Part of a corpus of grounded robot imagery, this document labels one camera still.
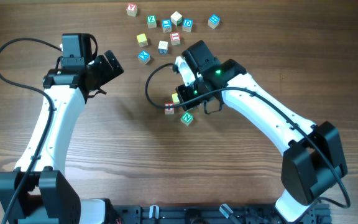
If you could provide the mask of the plain top green-sided block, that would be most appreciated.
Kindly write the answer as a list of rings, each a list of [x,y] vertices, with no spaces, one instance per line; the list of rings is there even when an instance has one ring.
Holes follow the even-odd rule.
[[[172,24],[179,26],[183,20],[183,16],[178,11],[175,11],[171,15],[170,19],[171,19]]]

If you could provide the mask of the blue 2 number block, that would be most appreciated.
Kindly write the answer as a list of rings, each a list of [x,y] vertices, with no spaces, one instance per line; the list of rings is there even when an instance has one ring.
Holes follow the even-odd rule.
[[[168,54],[168,42],[160,40],[158,43],[158,52],[160,54]]]

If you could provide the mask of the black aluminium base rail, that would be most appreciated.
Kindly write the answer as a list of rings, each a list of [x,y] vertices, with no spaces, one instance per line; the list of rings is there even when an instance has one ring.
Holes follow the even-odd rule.
[[[106,222],[112,224],[284,224],[273,204],[250,204],[220,207],[141,207],[135,205],[109,206]]]

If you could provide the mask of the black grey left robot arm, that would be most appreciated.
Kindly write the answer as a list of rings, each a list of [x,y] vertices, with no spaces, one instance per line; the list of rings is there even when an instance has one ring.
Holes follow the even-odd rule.
[[[98,53],[91,34],[63,34],[62,55],[42,81],[40,116],[21,158],[0,172],[4,223],[113,223],[110,201],[82,199],[65,177],[65,161],[76,121],[86,102],[123,73],[111,51]]]

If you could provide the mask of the blue D letter block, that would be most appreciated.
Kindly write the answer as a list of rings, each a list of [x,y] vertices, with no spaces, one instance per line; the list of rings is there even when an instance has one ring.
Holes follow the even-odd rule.
[[[192,27],[193,27],[193,20],[192,20],[192,19],[187,19],[187,18],[185,18],[185,19],[183,20],[182,30],[183,30],[184,32],[191,32]]]

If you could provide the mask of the blue symbol block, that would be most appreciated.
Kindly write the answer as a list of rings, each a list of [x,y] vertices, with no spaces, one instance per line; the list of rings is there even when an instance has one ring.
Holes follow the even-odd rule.
[[[208,26],[212,29],[217,28],[217,26],[220,23],[220,17],[218,17],[217,15],[213,14],[209,19],[208,19]]]

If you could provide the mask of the yellow top block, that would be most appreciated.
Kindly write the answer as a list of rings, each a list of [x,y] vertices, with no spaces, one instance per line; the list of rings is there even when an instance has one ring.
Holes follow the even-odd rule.
[[[145,47],[148,45],[147,36],[145,34],[139,34],[136,36],[139,47]]]

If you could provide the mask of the red E letter block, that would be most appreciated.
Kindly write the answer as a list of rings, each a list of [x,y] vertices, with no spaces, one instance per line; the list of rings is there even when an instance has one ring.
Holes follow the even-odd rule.
[[[170,40],[172,45],[180,45],[181,43],[181,37],[179,32],[172,32],[170,34]]]

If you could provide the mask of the yellow O letter block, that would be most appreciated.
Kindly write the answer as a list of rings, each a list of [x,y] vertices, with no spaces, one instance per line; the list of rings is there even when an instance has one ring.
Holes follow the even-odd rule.
[[[174,105],[177,105],[177,104],[180,103],[180,100],[179,100],[179,97],[178,97],[177,93],[172,94],[172,102],[173,102]]]

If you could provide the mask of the red Y letter block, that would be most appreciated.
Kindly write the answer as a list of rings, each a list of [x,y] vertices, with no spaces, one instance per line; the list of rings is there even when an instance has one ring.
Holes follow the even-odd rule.
[[[134,3],[129,3],[126,7],[126,12],[128,16],[135,17],[137,15],[137,11],[138,11],[137,5]]]

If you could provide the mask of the green N letter block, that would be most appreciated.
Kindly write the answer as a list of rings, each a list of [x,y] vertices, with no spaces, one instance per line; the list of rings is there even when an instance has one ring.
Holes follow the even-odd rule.
[[[192,121],[194,120],[194,116],[189,113],[189,112],[185,112],[182,116],[181,116],[181,122],[187,126],[189,126]]]

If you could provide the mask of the blue X letter block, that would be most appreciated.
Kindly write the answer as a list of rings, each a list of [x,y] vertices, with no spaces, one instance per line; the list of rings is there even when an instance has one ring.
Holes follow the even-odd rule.
[[[143,64],[148,64],[148,62],[151,59],[151,56],[148,52],[146,52],[145,50],[141,51],[138,55],[138,59],[139,62],[143,63]]]

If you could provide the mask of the green Z letter block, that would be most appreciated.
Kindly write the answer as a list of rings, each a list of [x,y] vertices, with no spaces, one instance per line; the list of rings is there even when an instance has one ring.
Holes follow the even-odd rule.
[[[157,20],[155,15],[147,16],[147,26],[149,29],[157,27]]]

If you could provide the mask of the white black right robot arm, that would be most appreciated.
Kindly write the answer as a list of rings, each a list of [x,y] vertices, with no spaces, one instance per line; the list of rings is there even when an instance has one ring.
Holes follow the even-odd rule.
[[[342,186],[347,164],[338,129],[317,125],[267,93],[239,63],[221,63],[202,41],[175,59],[183,84],[176,91],[184,110],[212,98],[245,116],[282,156],[282,196],[275,202],[281,218],[294,223],[334,184]]]

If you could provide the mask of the red I letter block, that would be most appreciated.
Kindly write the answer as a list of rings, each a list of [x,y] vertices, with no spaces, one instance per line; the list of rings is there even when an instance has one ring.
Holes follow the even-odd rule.
[[[165,103],[164,104],[164,106],[165,106],[164,113],[166,115],[175,113],[175,109],[173,108],[173,105],[174,105],[173,103]]]

